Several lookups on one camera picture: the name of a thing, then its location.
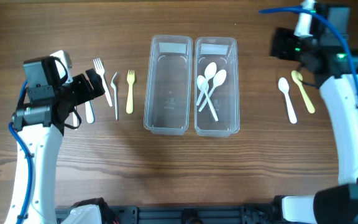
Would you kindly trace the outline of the white fork under gripper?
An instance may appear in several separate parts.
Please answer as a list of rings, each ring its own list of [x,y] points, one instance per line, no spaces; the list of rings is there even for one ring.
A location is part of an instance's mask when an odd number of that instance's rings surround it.
[[[76,114],[74,112],[72,112],[72,117],[73,117],[73,126],[77,127],[78,125],[78,118],[76,116]]]

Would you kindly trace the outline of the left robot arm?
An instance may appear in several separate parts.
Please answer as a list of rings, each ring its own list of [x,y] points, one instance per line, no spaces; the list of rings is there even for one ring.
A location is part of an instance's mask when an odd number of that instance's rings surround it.
[[[8,129],[17,142],[14,190],[6,223],[56,223],[55,175],[65,121],[76,107],[104,94],[89,69],[72,77],[56,56],[26,60],[17,107]]]

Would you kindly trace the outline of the white plastic fork large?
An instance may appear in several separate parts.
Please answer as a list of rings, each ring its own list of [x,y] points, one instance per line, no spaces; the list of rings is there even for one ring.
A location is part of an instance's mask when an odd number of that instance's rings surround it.
[[[105,69],[104,69],[104,66],[103,66],[103,63],[101,61],[100,58],[95,58],[93,60],[93,63],[94,63],[94,67],[95,67],[95,70],[96,70],[96,73],[101,77],[102,79],[102,85],[103,85],[103,88],[104,88],[104,95],[107,99],[107,102],[108,102],[108,105],[110,107],[112,107],[112,99],[111,99],[111,94],[109,92],[109,88],[108,88],[108,85],[106,83],[106,79],[105,79]]]

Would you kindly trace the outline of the yellow plastic spoon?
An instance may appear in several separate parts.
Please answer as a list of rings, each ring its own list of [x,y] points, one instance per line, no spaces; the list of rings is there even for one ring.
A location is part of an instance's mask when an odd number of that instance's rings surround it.
[[[291,77],[292,77],[294,83],[298,85],[298,88],[300,90],[303,101],[305,102],[306,109],[311,114],[315,113],[315,108],[303,87],[303,76],[301,75],[300,72],[293,70],[291,72]]]

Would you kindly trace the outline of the white plastic spoon slim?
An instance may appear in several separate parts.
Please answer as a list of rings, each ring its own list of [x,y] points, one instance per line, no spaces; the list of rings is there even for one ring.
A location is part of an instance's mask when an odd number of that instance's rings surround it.
[[[208,90],[208,82],[211,78],[213,78],[216,74],[217,65],[215,62],[211,62],[205,69],[204,75],[200,75],[198,78],[201,78],[201,85],[200,85],[200,95],[197,99],[196,105],[199,106],[203,96]]]

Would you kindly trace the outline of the clear plastic container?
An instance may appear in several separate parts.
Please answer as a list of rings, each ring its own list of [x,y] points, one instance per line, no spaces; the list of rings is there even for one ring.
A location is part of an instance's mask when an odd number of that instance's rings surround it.
[[[182,135],[188,129],[193,40],[155,35],[150,46],[144,128],[153,134]]]
[[[216,72],[224,70],[225,80],[217,84],[215,79],[208,81],[209,99],[216,112],[209,108],[208,101],[200,96],[202,83],[198,77],[205,77],[207,66],[216,65]],[[229,137],[240,130],[239,105],[239,63],[237,42],[231,37],[200,37],[195,42],[195,131],[199,136]]]

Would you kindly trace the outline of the yellow plastic fork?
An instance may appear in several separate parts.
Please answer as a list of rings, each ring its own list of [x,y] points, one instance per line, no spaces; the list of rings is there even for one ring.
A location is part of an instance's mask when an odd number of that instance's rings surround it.
[[[132,114],[134,110],[133,103],[133,85],[135,82],[135,71],[129,70],[127,74],[127,83],[129,85],[128,94],[127,94],[127,103],[126,103],[126,113]]]

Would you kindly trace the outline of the white plastic spoon thick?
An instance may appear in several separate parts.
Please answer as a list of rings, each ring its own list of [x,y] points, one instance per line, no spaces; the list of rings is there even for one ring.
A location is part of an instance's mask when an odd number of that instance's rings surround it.
[[[283,93],[284,97],[285,97],[285,103],[287,106],[287,113],[288,113],[288,119],[291,122],[291,124],[296,124],[297,123],[297,117],[295,114],[295,110],[293,108],[291,99],[290,99],[290,95],[289,95],[289,84],[286,78],[281,77],[278,81],[278,88],[279,90]]]

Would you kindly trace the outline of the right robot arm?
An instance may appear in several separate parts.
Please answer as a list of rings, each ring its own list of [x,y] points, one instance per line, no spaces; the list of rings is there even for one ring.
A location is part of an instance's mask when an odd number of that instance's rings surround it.
[[[293,30],[275,31],[270,55],[297,61],[313,74],[333,127],[338,186],[313,195],[278,195],[254,210],[266,223],[358,223],[358,49],[347,41],[350,9],[304,1],[282,12],[299,20]]]

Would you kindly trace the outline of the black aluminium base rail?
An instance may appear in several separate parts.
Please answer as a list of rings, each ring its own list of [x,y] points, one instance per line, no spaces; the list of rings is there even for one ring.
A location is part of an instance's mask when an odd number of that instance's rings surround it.
[[[111,206],[111,223],[286,223],[269,203],[237,206],[136,207]]]

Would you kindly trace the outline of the clear plastic container left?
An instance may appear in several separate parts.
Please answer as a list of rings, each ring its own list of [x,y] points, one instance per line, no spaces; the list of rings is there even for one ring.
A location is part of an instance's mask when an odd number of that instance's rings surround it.
[[[144,128],[153,134],[182,135],[188,129],[193,40],[155,35],[150,46]]]

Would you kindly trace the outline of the white plastic fork curved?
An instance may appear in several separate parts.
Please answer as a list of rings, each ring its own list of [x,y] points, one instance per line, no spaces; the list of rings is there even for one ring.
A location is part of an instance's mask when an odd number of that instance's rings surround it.
[[[113,88],[114,92],[114,110],[115,110],[115,118],[118,120],[118,108],[117,108],[117,86],[114,82],[114,79],[117,77],[117,72],[114,74],[111,80],[111,87]]]

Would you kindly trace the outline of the clear plastic container right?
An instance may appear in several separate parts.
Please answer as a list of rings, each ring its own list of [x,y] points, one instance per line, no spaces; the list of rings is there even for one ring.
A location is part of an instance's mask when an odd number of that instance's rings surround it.
[[[225,80],[217,84],[215,79],[208,81],[209,99],[216,112],[209,108],[208,101],[200,96],[202,83],[198,77],[205,77],[207,66],[216,65],[216,72],[224,70]],[[237,42],[231,37],[200,37],[195,42],[195,131],[199,136],[229,137],[240,130],[239,105],[239,63]]]

